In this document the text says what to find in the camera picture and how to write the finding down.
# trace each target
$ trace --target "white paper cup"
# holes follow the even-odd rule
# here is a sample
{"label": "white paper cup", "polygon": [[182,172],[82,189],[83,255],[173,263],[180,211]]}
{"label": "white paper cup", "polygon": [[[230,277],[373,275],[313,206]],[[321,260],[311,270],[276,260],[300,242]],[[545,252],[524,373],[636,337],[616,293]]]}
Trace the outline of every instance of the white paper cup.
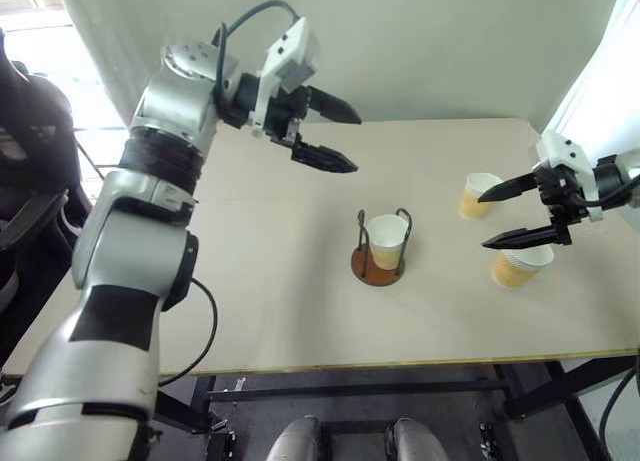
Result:
{"label": "white paper cup", "polygon": [[478,198],[489,188],[501,182],[502,179],[490,173],[472,173],[467,176],[467,184],[458,209],[460,216],[465,219],[479,219],[486,216],[494,203],[479,203]]}
{"label": "white paper cup", "polygon": [[395,214],[384,214],[366,224],[373,262],[382,269],[396,269],[409,223]]}
{"label": "white paper cup", "polygon": [[551,264],[553,258],[553,250],[548,244],[527,249],[503,249],[493,263],[491,274],[500,286],[519,288]]}

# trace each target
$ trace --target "wire cup holder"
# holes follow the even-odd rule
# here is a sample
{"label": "wire cup holder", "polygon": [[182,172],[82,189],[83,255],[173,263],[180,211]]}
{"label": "wire cup holder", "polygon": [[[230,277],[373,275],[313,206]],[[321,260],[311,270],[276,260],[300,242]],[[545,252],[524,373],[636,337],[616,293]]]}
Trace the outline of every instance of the wire cup holder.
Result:
{"label": "wire cup holder", "polygon": [[365,227],[365,211],[361,209],[358,212],[357,222],[360,231],[358,233],[358,246],[351,255],[351,270],[356,277],[371,286],[389,286],[395,283],[402,277],[404,273],[404,254],[409,243],[409,237],[411,236],[411,230],[413,228],[413,219],[404,208],[398,208],[395,212],[396,216],[403,215],[408,223],[407,231],[404,235],[402,247],[400,248],[400,259],[398,266],[395,269],[385,270],[380,268],[373,261],[373,255],[371,254],[371,239],[369,232]]}

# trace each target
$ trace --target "table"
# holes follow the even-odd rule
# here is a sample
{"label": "table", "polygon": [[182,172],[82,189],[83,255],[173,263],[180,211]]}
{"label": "table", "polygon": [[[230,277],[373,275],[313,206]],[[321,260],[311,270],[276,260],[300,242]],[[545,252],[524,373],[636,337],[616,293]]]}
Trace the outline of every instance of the table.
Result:
{"label": "table", "polygon": [[[218,336],[195,374],[330,367],[510,362],[633,354],[640,339],[640,237],[619,216],[572,228],[574,245],[530,285],[493,283],[480,243],[548,223],[535,193],[466,221],[470,172],[530,170],[536,133],[519,119],[305,124],[305,141],[342,151],[355,174],[322,173],[248,130],[221,126],[196,191],[195,276],[220,309]],[[414,230],[404,277],[373,288],[350,270],[356,214],[406,208]],[[4,366],[22,374],[71,311],[69,276]],[[161,319],[161,371],[179,371],[211,323],[196,289]]]}

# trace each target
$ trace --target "black cable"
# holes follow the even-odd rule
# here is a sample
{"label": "black cable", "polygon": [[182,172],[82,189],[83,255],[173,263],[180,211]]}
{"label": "black cable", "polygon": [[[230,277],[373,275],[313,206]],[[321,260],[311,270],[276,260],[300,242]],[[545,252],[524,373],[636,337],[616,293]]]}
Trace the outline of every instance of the black cable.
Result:
{"label": "black cable", "polygon": [[216,84],[213,87],[213,101],[216,106],[218,106],[222,101],[222,85],[224,83],[224,81],[222,81],[222,69],[224,66],[224,56],[227,51],[227,25],[224,23],[220,24],[218,33],[220,33],[220,39],[218,46],[218,59],[216,61]]}
{"label": "black cable", "polygon": [[[229,26],[229,30],[227,31],[227,36],[231,36],[240,26],[246,23],[250,18],[258,14],[259,12],[269,8],[284,8],[287,11],[289,11],[292,18],[290,26],[293,26],[295,22],[298,21],[298,19],[300,19],[300,16],[298,15],[298,13],[296,13],[296,10],[293,9],[291,5],[286,1],[269,0],[269,1],[265,1],[264,3],[258,4],[257,6],[254,6],[249,11],[247,11],[242,16],[240,16],[238,19],[236,19]],[[211,40],[211,44],[213,44],[214,46],[218,46],[219,39],[220,39],[220,30],[218,29],[218,31],[216,31],[216,34],[213,36],[213,39]]]}
{"label": "black cable", "polygon": [[603,198],[598,199],[597,201],[587,201],[577,193],[574,193],[571,197],[573,201],[579,206],[584,206],[586,208],[596,208],[598,206],[602,206],[603,204],[615,201],[617,198],[624,194],[627,194],[628,191],[631,191],[638,185],[640,185],[640,175],[632,178],[629,182],[623,184],[618,189],[612,191],[611,193],[607,194]]}
{"label": "black cable", "polygon": [[604,448],[605,455],[607,456],[607,460],[612,459],[611,453],[609,453],[609,447],[607,446],[607,433],[606,433],[607,422],[609,421],[609,415],[611,414],[611,410],[613,409],[616,402],[618,401],[620,394],[622,394],[622,391],[624,391],[624,388],[627,387],[627,384],[629,384],[629,381],[631,381],[631,378],[633,378],[635,374],[636,374],[636,370],[630,369],[627,372],[627,374],[624,375],[624,378],[622,378],[622,381],[620,381],[615,391],[609,398],[609,401],[607,402],[607,406],[604,408],[604,411],[602,412],[602,418],[600,418],[600,429],[598,430],[598,434],[600,436],[600,442],[602,443],[602,447]]}
{"label": "black cable", "polygon": [[638,396],[640,396],[640,346],[638,347],[638,355],[636,356],[636,385],[638,388]]}
{"label": "black cable", "polygon": [[158,386],[166,386],[169,383],[173,383],[174,381],[176,381],[176,380],[180,379],[181,377],[183,377],[185,374],[187,374],[193,368],[195,368],[198,365],[198,363],[200,361],[202,361],[202,359],[209,352],[209,349],[211,348],[211,345],[213,344],[213,340],[216,337],[216,331],[218,331],[218,306],[216,305],[216,300],[213,299],[213,294],[211,294],[211,291],[209,291],[209,289],[204,284],[202,284],[200,281],[198,281],[196,278],[191,278],[191,282],[193,284],[195,284],[196,286],[198,286],[202,290],[202,292],[207,296],[207,298],[209,299],[209,302],[211,303],[211,309],[213,311],[213,323],[212,323],[212,326],[211,326],[211,334],[209,334],[209,339],[207,340],[207,344],[205,345],[204,349],[198,355],[198,357],[193,361],[193,363],[191,363],[189,366],[184,368],[178,374],[174,374],[173,376],[171,376],[169,378],[163,379],[162,381],[160,381],[158,383]]}
{"label": "black cable", "polygon": [[256,14],[264,11],[269,8],[284,8],[291,14],[291,25],[293,26],[300,16],[296,13],[295,9],[293,9],[289,3],[282,0],[270,0],[265,1],[264,3],[260,3],[257,6],[254,6],[249,11],[244,13],[238,19],[236,19],[231,26],[227,29],[227,25],[225,23],[221,23],[220,27],[216,31],[216,34],[213,36],[211,40],[211,44],[218,47],[218,58],[216,60],[216,84],[213,88],[213,101],[216,106],[222,101],[222,94],[224,88],[223,81],[223,67],[224,67],[224,56],[227,48],[227,39],[231,36],[240,26],[246,23],[250,18],[255,16]]}

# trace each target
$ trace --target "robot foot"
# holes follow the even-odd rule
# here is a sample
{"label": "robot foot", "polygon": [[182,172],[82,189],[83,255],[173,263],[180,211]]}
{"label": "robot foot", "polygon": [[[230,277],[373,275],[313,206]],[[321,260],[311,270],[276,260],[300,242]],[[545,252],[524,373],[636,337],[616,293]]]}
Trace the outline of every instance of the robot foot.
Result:
{"label": "robot foot", "polygon": [[389,461],[449,461],[431,430],[408,418],[387,428],[386,452]]}
{"label": "robot foot", "polygon": [[320,421],[314,416],[296,419],[278,436],[266,461],[317,461]]}

